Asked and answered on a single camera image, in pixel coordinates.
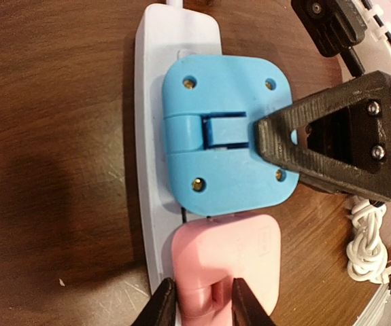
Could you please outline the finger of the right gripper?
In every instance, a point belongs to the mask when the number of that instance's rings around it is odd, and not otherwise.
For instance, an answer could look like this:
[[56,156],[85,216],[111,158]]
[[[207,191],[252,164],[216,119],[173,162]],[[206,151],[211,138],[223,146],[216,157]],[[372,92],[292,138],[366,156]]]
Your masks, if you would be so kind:
[[330,193],[391,201],[391,75],[368,73],[254,124],[265,161]]

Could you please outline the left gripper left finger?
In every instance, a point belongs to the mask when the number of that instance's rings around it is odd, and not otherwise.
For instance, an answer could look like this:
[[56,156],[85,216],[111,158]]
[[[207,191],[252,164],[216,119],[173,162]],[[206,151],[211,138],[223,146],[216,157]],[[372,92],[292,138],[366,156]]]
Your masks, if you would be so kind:
[[165,278],[132,326],[175,326],[177,290],[172,278]]

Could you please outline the light blue power strip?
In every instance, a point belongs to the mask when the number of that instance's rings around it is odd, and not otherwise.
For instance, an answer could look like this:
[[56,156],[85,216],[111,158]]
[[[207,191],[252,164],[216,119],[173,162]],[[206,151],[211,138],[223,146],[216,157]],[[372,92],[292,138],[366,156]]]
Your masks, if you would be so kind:
[[169,189],[162,86],[169,68],[192,54],[222,54],[217,21],[185,9],[182,1],[147,6],[135,36],[135,145],[143,241],[151,291],[173,276],[171,243],[184,222]]

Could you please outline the pink plug adapter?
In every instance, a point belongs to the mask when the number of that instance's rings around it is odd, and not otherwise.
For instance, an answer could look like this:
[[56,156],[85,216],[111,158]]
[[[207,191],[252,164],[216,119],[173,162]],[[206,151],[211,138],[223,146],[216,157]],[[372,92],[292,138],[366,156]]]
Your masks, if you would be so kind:
[[271,314],[279,297],[281,231],[270,215],[185,223],[172,240],[183,325],[232,325],[232,283],[243,278]]

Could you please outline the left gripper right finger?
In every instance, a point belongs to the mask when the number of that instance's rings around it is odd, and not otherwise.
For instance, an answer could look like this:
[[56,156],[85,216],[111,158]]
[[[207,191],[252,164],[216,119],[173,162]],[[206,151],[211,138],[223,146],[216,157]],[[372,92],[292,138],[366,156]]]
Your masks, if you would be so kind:
[[235,278],[232,288],[234,326],[275,326],[243,278]]

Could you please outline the blue plug adapter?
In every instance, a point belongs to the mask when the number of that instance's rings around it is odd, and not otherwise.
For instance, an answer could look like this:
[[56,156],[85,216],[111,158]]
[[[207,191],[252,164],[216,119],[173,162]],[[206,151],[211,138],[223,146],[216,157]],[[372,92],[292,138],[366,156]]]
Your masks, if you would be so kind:
[[292,103],[290,84],[261,58],[191,55],[168,70],[162,87],[169,187],[200,216],[276,206],[299,175],[264,161],[255,123]]

